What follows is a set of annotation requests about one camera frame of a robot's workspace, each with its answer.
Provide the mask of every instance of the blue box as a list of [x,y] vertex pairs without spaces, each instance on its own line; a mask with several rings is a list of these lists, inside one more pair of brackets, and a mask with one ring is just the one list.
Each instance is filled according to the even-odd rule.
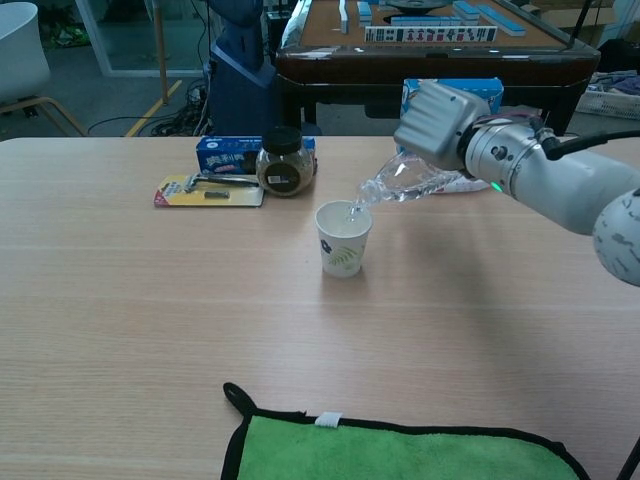
[[[304,148],[318,169],[315,137],[302,137]],[[202,137],[196,146],[200,171],[205,174],[255,175],[261,137]]]
[[[504,87],[499,78],[406,78],[402,87],[401,117],[409,110],[409,102],[420,89],[422,82],[438,82],[458,90],[474,93],[487,101],[492,114],[496,114],[500,110]],[[396,151],[402,153],[404,148],[398,145]]]

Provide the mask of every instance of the leaf print on cup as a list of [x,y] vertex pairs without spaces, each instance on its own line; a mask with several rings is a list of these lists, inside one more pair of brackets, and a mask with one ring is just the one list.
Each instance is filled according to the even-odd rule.
[[326,241],[321,240],[321,241],[320,241],[320,245],[322,245],[322,249],[323,249],[326,253],[331,254],[331,251],[332,251],[333,249],[329,246],[329,244],[328,244]]
[[342,265],[348,270],[350,264],[353,264],[354,262],[358,262],[358,260],[360,260],[363,252],[364,248],[360,250],[360,253],[358,253],[352,248],[340,247],[331,254],[331,258],[329,258],[329,264],[333,266]]

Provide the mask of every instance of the black jar lid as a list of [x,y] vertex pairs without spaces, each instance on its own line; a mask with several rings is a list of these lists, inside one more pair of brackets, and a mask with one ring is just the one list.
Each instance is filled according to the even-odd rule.
[[302,147],[302,133],[293,127],[275,127],[262,136],[262,148],[274,155],[295,153]]

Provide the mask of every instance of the yellow card packaging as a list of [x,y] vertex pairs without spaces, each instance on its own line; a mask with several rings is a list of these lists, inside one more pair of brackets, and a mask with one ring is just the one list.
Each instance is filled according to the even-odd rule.
[[259,207],[264,190],[255,175],[234,175],[247,185],[194,182],[194,175],[170,175],[158,186],[156,207]]

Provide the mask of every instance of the robotic arm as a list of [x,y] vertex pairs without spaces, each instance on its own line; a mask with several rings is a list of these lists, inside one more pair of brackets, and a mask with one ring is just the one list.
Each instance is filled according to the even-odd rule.
[[218,47],[243,67],[259,70],[264,63],[260,24],[263,0],[207,0],[207,3],[224,22],[224,32],[216,42]]
[[538,118],[491,116],[484,100],[436,82],[422,84],[394,137],[443,170],[462,170],[593,235],[603,266],[640,286],[640,170],[580,150],[584,140],[560,144]]

